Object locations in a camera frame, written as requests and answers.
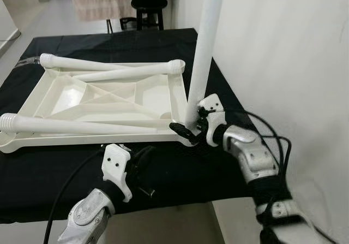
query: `stool seat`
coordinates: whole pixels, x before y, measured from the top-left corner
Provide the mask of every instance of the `stool seat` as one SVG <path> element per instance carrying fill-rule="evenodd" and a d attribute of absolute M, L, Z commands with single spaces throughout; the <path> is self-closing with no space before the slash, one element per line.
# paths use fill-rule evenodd
<path fill-rule="evenodd" d="M 143 14 L 147 14 L 148 27 L 159 26 L 159 30 L 164 30 L 163 9 L 167 0 L 132 0 L 131 5 L 137 10 L 137 30 L 143 29 Z M 150 23 L 150 14 L 158 15 L 158 23 Z"/>

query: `white plastic pole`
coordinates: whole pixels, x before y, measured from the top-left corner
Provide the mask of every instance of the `white plastic pole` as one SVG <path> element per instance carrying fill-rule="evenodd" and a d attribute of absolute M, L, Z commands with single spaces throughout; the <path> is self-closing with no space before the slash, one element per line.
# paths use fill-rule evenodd
<path fill-rule="evenodd" d="M 139 76 L 146 75 L 157 75 L 157 74 L 181 74 L 184 71 L 182 67 L 184 61 L 179 59 L 171 60 L 167 63 L 137 67 L 137 68 L 126 68 L 126 69 L 116 69 L 111 71 L 103 71 L 97 73 L 89 73 L 82 75 L 75 75 L 74 78 L 85 81 L 100 81 L 100 80 L 110 80 L 110 79 L 126 79 L 126 78 L 136 78 Z"/>
<path fill-rule="evenodd" d="M 222 0 L 204 0 L 186 108 L 185 126 L 196 128 L 197 105 L 205 96 Z"/>
<path fill-rule="evenodd" d="M 121 126 L 79 121 L 51 120 L 36 117 L 23 117 L 5 113 L 0 117 L 0 130 L 3 132 L 39 132 L 72 134 L 154 134 L 155 128 Z"/>
<path fill-rule="evenodd" d="M 53 54 L 42 53 L 40 56 L 40 64 L 44 68 L 71 68 L 81 69 L 83 71 L 106 71 L 121 68 L 128 68 L 127 66 L 115 65 L 110 63 L 100 63 L 88 60 L 57 57 Z"/>

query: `black stool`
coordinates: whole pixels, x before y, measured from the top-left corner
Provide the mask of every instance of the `black stool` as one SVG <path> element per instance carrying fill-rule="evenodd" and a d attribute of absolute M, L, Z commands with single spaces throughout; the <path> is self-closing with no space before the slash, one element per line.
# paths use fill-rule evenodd
<path fill-rule="evenodd" d="M 132 0 L 131 5 L 137 10 L 137 30 L 142 30 L 143 25 L 159 26 L 159 30 L 164 30 L 163 9 L 167 0 Z M 143 23 L 143 14 L 147 14 L 147 23 Z M 158 23 L 151 23 L 150 14 L 158 15 Z"/>

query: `black cloth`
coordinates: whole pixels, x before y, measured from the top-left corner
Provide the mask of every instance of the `black cloth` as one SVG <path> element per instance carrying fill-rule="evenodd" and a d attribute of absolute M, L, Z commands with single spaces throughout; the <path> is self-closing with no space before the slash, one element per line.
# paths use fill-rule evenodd
<path fill-rule="evenodd" d="M 182 59 L 186 62 L 183 78 L 188 95 L 196 39 L 194 29 L 41 37 L 33 39 L 21 59 L 44 52 L 99 62 Z M 17 113 L 43 72 L 37 64 L 15 68 L 0 88 L 0 114 Z M 206 90 L 207 95 L 212 93 L 217 93 L 226 107 L 242 109 L 214 61 Z M 227 119 L 254 128 L 245 116 L 227 114 Z M 141 182 L 154 189 L 156 195 L 150 199 L 135 190 L 130 203 L 116 207 L 118 213 L 248 195 L 237 161 L 222 149 L 205 143 L 195 147 L 185 147 L 178 142 L 125 145 L 135 152 L 149 145 L 156 147 L 147 169 L 140 175 Z M 65 180 L 99 147 L 42 146 L 20 148 L 11 154 L 0 152 L 0 222 L 47 220 Z M 55 219 L 66 219 L 73 205 L 86 197 L 93 185 L 101 180 L 101 161 L 102 156 L 95 157 L 71 182 L 58 205 Z"/>

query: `black tablecloth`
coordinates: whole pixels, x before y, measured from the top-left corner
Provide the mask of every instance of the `black tablecloth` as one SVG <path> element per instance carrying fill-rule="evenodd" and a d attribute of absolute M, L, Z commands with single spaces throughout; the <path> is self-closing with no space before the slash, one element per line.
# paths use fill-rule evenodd
<path fill-rule="evenodd" d="M 194 29 L 132 31 L 117 34 L 72 35 L 35 38 L 21 59 L 52 53 L 99 62 L 186 62 L 183 74 L 188 94 L 197 34 Z M 17 113 L 44 70 L 28 64 L 15 68 L 0 88 L 0 114 Z M 206 90 L 217 93 L 226 107 L 242 109 L 238 99 L 213 62 Z M 245 116 L 228 115 L 227 120 L 253 128 Z M 188 148 L 178 142 L 129 143 L 139 151 L 157 147 L 142 181 L 156 191 L 150 199 L 134 191 L 128 204 L 117 213 L 155 207 L 247 196 L 236 160 L 221 149 L 202 143 Z M 100 145 L 44 146 L 21 148 L 0 155 L 0 222 L 47 220 L 53 200 L 70 173 Z M 102 178 L 102 157 L 89 162 L 77 175 L 58 205 L 55 219 L 65 219 L 72 206 L 84 198 Z"/>

